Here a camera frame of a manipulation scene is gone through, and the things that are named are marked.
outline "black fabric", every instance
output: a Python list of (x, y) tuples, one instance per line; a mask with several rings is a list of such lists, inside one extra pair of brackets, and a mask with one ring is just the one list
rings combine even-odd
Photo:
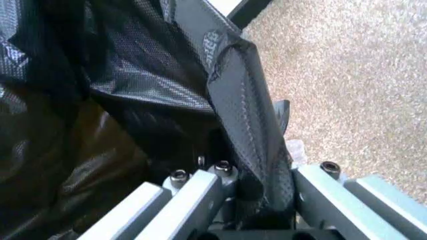
[(239, 168), (238, 228), (287, 227), (256, 47), (207, 1), (0, 3), (0, 239), (75, 239), (199, 155)]

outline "black plastic part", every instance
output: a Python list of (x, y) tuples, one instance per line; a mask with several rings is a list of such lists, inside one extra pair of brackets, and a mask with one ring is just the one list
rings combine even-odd
[(304, 230), (248, 230), (230, 231), (213, 230), (198, 235), (194, 240), (343, 240), (341, 234), (334, 229)]
[(320, 164), (320, 168), (325, 171), (333, 179), (338, 180), (341, 174), (340, 165), (332, 161), (324, 161)]
[(227, 16), (237, 27), (244, 29), (272, 0), (242, 0)]
[(288, 128), (289, 123), (289, 114), (291, 111), (290, 102), (288, 100), (276, 101), (273, 104), (274, 113), (280, 127), (280, 132), (282, 135), (285, 134), (286, 129)]

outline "bolt head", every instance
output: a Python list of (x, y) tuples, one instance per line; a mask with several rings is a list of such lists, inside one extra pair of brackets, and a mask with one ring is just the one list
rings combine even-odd
[(228, 177), (233, 173), (233, 166), (229, 161), (219, 161), (215, 164), (215, 174), (221, 177)]
[(189, 174), (182, 169), (176, 170), (170, 174), (170, 183), (175, 188), (181, 188), (189, 180)]

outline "metal frame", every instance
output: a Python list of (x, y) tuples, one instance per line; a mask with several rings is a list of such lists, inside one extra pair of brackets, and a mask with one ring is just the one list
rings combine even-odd
[(221, 179), (198, 170), (135, 239), (188, 239), (208, 229), (223, 201)]
[(427, 239), (427, 208), (371, 175), (344, 187), (409, 239)]
[(81, 235), (79, 240), (133, 239), (171, 198), (171, 191), (144, 182)]
[(317, 165), (293, 170), (297, 211), (314, 228), (335, 227), (348, 240), (406, 239)]

